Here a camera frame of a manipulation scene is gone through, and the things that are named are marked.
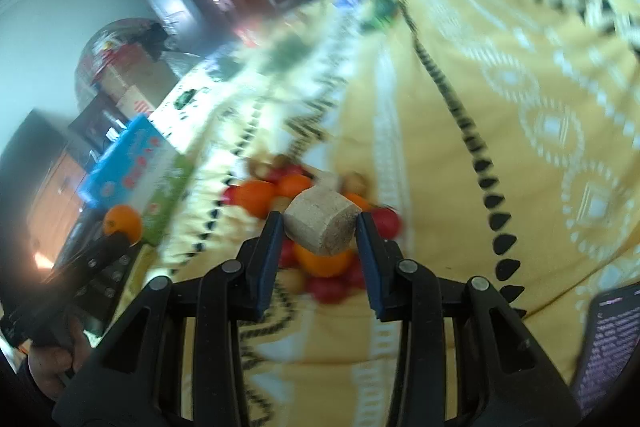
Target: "phone screen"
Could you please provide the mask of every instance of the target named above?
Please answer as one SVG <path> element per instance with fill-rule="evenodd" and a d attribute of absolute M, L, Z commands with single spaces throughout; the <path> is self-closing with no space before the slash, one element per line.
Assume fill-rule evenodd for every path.
<path fill-rule="evenodd" d="M 640 283 L 602 293 L 591 302 L 572 391 L 586 415 L 619 377 L 640 338 Z"/>

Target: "orange fruit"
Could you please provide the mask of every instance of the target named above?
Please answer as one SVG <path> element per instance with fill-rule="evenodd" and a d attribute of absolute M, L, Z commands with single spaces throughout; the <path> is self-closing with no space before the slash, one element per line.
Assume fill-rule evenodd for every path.
<path fill-rule="evenodd" d="M 278 182 L 278 195 L 293 199 L 313 184 L 311 178 L 307 178 L 304 174 L 287 174 Z"/>
<path fill-rule="evenodd" d="M 314 277 L 335 277 L 346 272 L 351 266 L 353 260 L 353 251 L 345 250 L 337 255 L 330 257 L 325 255 L 316 255 L 309 252 L 306 248 L 301 247 L 298 243 L 294 243 L 293 252 L 298 258 L 300 266 Z"/>
<path fill-rule="evenodd" d="M 369 212 L 371 210 L 371 204 L 361 195 L 354 194 L 353 192 L 347 192 L 346 194 L 343 194 L 343 196 L 351 201 L 351 203 L 359 206 L 363 212 Z"/>
<path fill-rule="evenodd" d="M 132 245 L 142 239 L 142 218 L 138 211 L 128 204 L 117 204 L 112 206 L 102 220 L 102 231 L 104 235 L 111 235 L 114 232 L 124 232 Z"/>
<path fill-rule="evenodd" d="M 276 186 L 261 180 L 249 180 L 236 188 L 235 204 L 242 206 L 251 216 L 266 219 L 271 200 L 276 196 Z"/>

